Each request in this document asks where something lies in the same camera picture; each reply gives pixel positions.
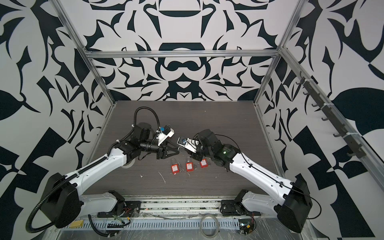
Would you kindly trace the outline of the red padlock with white label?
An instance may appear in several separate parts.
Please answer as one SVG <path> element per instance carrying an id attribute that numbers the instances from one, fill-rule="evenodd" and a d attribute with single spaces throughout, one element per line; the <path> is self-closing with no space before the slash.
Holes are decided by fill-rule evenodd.
<path id="1" fill-rule="evenodd" d="M 209 163 L 207 161 L 207 159 L 203 158 L 201 161 L 200 161 L 200 166 L 201 168 L 206 168 L 209 166 Z"/>

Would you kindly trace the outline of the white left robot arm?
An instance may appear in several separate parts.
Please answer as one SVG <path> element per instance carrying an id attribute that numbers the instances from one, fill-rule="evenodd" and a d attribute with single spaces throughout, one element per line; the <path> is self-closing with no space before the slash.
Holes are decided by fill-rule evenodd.
<path id="1" fill-rule="evenodd" d="M 100 179 L 117 168 L 130 168 L 140 158 L 142 152 L 156 154 L 157 159 L 171 157 L 179 153 L 175 145 L 169 142 L 174 135 L 170 125 L 161 126 L 157 114 L 154 114 L 157 129 L 150 124 L 138 123 L 137 114 L 141 110 L 154 110 L 139 107 L 134 112 L 134 123 L 130 132 L 116 140 L 107 153 L 90 164 L 66 175 L 52 175 L 45 186 L 41 200 L 33 208 L 26 221 L 28 233 L 38 233 L 51 226 L 63 228 L 76 218 L 96 212 L 122 213 L 124 198 L 115 191 L 100 195 L 85 195 L 85 191 Z"/>

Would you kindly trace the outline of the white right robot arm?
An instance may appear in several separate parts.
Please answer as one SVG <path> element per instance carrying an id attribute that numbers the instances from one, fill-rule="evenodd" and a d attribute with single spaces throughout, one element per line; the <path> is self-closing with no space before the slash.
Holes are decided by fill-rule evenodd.
<path id="1" fill-rule="evenodd" d="M 238 201 L 245 210 L 276 216 L 289 230 L 301 233 L 316 202 L 310 195 L 307 182 L 303 179 L 292 182 L 272 173 L 248 158 L 237 143 L 224 144 L 219 137 L 206 129 L 192 139 L 181 140 L 180 144 L 194 160 L 202 161 L 208 157 L 217 166 L 255 184 L 270 197 L 267 201 L 259 201 L 250 191 L 239 194 Z"/>

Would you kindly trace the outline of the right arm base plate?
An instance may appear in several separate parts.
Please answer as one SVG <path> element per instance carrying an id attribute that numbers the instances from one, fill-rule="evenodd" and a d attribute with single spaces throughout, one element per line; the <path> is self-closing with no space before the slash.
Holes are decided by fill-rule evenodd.
<path id="1" fill-rule="evenodd" d="M 261 216 L 260 212 L 248 211 L 240 202 L 235 200 L 221 200 L 220 213 L 224 217 L 230 216 Z"/>

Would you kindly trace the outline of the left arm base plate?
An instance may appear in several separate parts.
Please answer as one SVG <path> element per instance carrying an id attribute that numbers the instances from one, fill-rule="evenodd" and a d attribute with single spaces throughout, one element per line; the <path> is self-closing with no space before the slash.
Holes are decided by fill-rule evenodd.
<path id="1" fill-rule="evenodd" d="M 117 205 L 110 212 L 99 212 L 98 218 L 113 218 L 113 217 L 133 217 L 140 213 L 141 201 L 125 201 L 118 202 Z"/>

